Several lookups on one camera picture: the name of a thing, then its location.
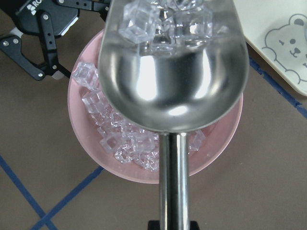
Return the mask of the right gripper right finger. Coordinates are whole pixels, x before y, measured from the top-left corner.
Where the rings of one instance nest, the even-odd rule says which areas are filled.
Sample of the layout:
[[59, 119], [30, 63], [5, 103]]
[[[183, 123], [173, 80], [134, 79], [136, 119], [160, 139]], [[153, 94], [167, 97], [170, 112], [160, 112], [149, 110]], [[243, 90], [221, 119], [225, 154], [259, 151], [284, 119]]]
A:
[[190, 230], [199, 230], [199, 225], [197, 221], [190, 221]]

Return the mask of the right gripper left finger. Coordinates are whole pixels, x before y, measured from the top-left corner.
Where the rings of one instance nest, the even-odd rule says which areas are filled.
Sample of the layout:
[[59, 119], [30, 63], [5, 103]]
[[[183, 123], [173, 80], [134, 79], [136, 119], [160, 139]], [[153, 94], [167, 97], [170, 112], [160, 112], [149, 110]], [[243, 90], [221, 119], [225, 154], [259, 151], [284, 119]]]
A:
[[160, 230], [160, 221], [158, 220], [148, 221], [147, 230]]

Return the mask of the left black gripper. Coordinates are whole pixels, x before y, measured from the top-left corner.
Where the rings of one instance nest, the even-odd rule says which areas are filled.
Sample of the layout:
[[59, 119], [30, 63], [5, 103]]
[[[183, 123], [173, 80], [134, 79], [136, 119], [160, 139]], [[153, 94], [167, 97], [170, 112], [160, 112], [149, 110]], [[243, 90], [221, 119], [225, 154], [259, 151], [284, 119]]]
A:
[[39, 35], [44, 62], [39, 69], [22, 54], [21, 38], [14, 34], [0, 37], [0, 50], [34, 80], [45, 76], [62, 79], [55, 37], [61, 37], [79, 19], [80, 10], [100, 13], [106, 19], [109, 0], [0, 0], [0, 9], [24, 34]]

